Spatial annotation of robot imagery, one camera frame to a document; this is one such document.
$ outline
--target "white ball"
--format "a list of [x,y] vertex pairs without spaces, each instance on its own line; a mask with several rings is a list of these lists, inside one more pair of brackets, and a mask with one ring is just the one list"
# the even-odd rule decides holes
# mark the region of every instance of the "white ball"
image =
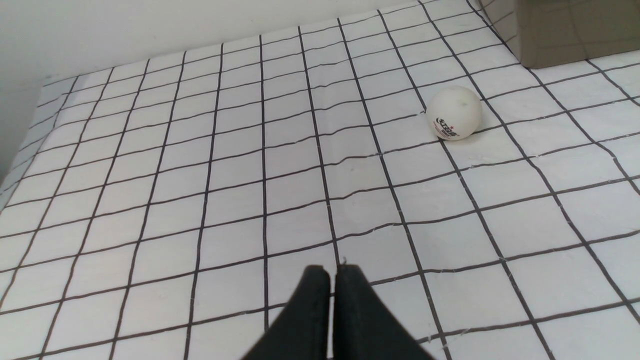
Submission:
[[480,126],[482,106],[476,93],[456,85],[438,92],[429,102],[425,116],[438,137],[460,140]]

